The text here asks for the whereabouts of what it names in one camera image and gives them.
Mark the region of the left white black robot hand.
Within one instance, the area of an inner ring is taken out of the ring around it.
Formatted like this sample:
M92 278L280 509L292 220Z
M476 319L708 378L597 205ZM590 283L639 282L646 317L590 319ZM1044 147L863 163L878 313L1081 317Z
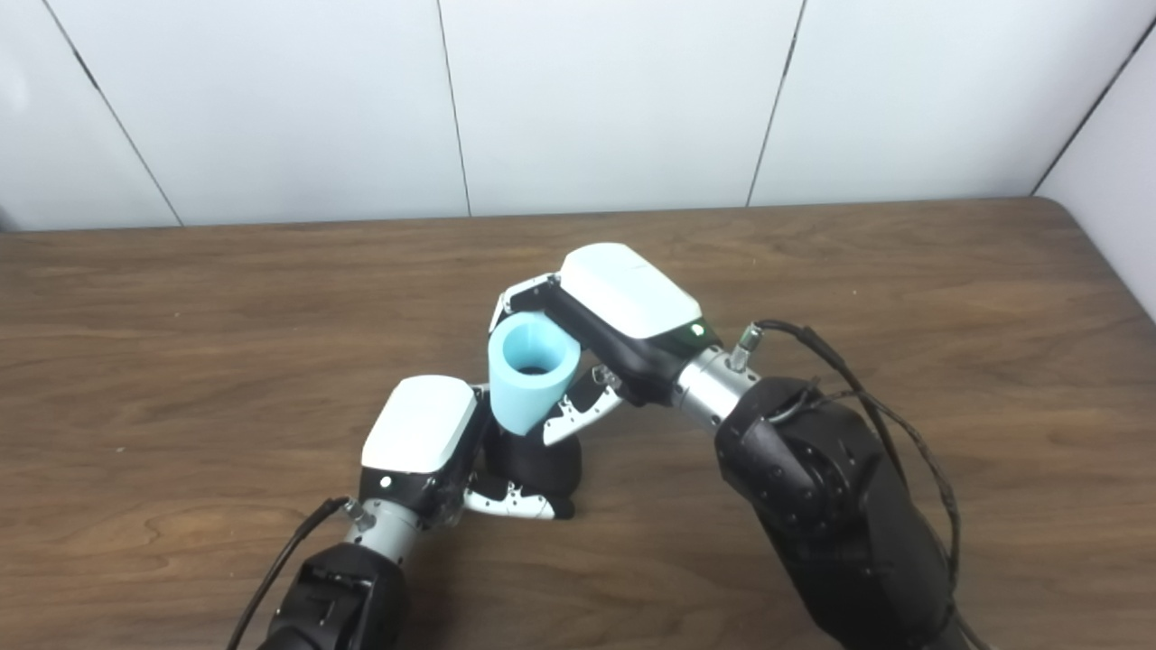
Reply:
M360 503L420 532L452 526L464 510L544 520L575 518L581 445L544 444L494 416L488 387L438 375L397 384L360 452Z

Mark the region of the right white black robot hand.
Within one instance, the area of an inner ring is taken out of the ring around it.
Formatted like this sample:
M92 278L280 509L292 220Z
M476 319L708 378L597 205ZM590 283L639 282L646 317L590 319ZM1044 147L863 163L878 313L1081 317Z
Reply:
M748 386L699 303L621 243L566 254L554 273L501 293L489 325L497 423L557 444L620 404L661 404L717 427Z

